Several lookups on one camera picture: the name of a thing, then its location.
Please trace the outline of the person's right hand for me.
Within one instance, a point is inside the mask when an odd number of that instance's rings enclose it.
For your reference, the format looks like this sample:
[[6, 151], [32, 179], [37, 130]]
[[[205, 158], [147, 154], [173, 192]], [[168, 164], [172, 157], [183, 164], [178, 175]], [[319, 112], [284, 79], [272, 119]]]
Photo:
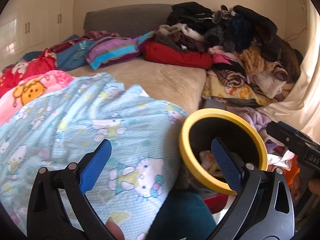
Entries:
[[311, 193], [320, 195], [320, 180], [312, 179], [308, 183], [308, 187]]

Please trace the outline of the person's left hand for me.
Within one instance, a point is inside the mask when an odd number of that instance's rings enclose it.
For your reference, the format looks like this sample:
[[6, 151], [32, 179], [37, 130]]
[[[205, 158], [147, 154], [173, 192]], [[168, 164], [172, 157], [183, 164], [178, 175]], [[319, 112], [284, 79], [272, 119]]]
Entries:
[[117, 240], [124, 240], [124, 234], [120, 227], [113, 221], [112, 217], [109, 217], [108, 220], [105, 223], [106, 227], [108, 230], [112, 233], [112, 235], [115, 237]]

